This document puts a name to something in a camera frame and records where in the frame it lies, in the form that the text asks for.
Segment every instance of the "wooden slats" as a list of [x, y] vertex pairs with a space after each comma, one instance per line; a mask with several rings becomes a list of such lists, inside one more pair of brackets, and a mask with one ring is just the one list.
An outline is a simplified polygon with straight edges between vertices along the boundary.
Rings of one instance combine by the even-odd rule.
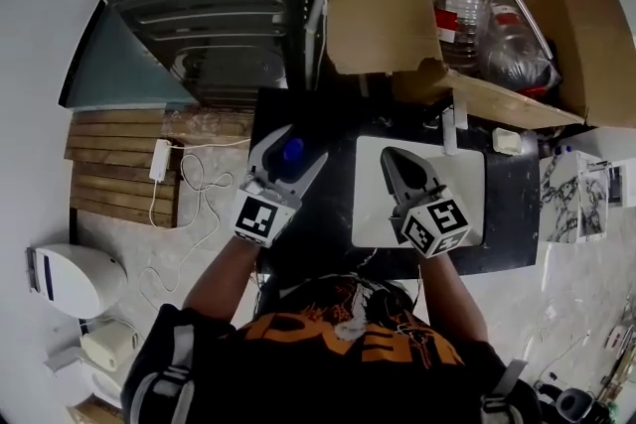
[[[111, 206], [108, 204], [100, 204], [91, 200], [83, 200], [79, 198], [71, 198], [71, 207], [79, 211], [94, 212], [108, 217], [116, 217], [126, 221], [139, 222], [142, 224], [150, 224], [148, 211], [136, 211], [135, 209], [127, 209], [125, 207]], [[155, 213], [152, 216], [157, 226], [170, 228], [174, 226], [171, 215], [163, 213]]]
[[[65, 157], [74, 161], [71, 207], [158, 226], [177, 222], [179, 180], [168, 170], [163, 183], [150, 180], [155, 143], [161, 137], [163, 111], [94, 111], [74, 115]], [[173, 151], [176, 168], [181, 151]]]
[[[95, 175], [96, 177], [107, 177], [109, 179], [121, 179], [125, 181], [145, 182], [153, 184], [148, 177], [148, 170], [144, 168], [129, 168], [123, 166], [95, 165], [92, 163], [75, 163], [73, 166], [74, 175]], [[166, 172], [164, 185], [174, 186], [177, 175], [173, 170]]]
[[73, 124], [161, 124], [164, 110], [85, 111], [73, 116]]
[[161, 137], [162, 124], [72, 124], [69, 136]]
[[121, 138], [112, 136], [69, 136], [68, 149], [123, 150], [149, 152], [155, 150], [153, 138]]
[[100, 163], [102, 165], [131, 166], [150, 168], [152, 154], [146, 152], [123, 152], [112, 150], [67, 149], [65, 159], [82, 163]]
[[[119, 179], [108, 179], [95, 175], [73, 175], [73, 186], [79, 188], [91, 188], [96, 190], [113, 191], [115, 193], [125, 193], [138, 197], [150, 197], [154, 190], [154, 184], [145, 182], [122, 181]], [[175, 198], [175, 187], [160, 184], [157, 186], [156, 197], [162, 200], [172, 201]]]
[[[89, 188], [80, 188], [73, 186], [71, 188], [71, 196], [73, 198], [81, 198], [100, 202], [101, 204], [109, 204], [112, 206], [126, 207], [128, 209], [137, 209], [138, 211], [150, 210], [152, 198], [138, 197], [135, 195], [125, 195], [124, 193], [115, 193], [113, 191], [96, 190]], [[155, 200], [154, 210], [159, 213], [169, 215], [172, 213], [171, 200]]]

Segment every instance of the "person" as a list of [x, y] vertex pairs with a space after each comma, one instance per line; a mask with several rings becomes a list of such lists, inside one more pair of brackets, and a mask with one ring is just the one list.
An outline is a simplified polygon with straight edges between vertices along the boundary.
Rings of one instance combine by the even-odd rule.
[[[127, 423], [210, 422], [238, 412], [490, 422], [486, 401], [506, 367], [447, 254], [420, 262], [430, 325], [399, 286], [361, 269], [291, 287], [272, 277], [254, 320], [236, 330], [231, 320], [258, 252], [233, 238], [182, 310], [161, 307], [121, 394]], [[496, 399], [510, 420], [497, 422], [541, 422], [535, 393], [513, 386]]]

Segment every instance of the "cardboard box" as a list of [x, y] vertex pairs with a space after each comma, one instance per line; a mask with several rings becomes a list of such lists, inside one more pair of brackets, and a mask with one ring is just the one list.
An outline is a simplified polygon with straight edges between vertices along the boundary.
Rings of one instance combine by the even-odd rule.
[[449, 70], [431, 0], [330, 0], [327, 51], [339, 73], [392, 72], [397, 100], [431, 103], [455, 89], [468, 113], [523, 128], [636, 127], [636, 51], [619, 1], [525, 2], [556, 44], [564, 109]]
[[78, 424], [123, 424], [121, 411], [95, 396], [69, 412]]

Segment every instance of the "white appliance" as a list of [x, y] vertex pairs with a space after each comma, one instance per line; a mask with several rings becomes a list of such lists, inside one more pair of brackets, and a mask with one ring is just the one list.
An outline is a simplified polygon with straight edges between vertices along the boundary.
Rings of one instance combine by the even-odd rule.
[[53, 244], [29, 248], [26, 255], [32, 291], [75, 318], [101, 315], [127, 285], [119, 262], [97, 249]]
[[139, 335], [121, 322], [84, 334], [79, 342], [88, 358], [108, 371], [120, 369], [141, 346]]

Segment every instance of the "backpack strap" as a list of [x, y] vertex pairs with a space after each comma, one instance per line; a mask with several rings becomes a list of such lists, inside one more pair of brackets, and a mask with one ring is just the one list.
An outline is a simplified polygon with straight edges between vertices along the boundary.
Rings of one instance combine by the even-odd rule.
[[513, 359], [499, 383], [489, 396], [484, 398], [482, 406], [483, 424], [523, 424], [524, 419], [519, 410], [506, 401], [508, 395], [519, 381], [527, 362], [520, 359]]

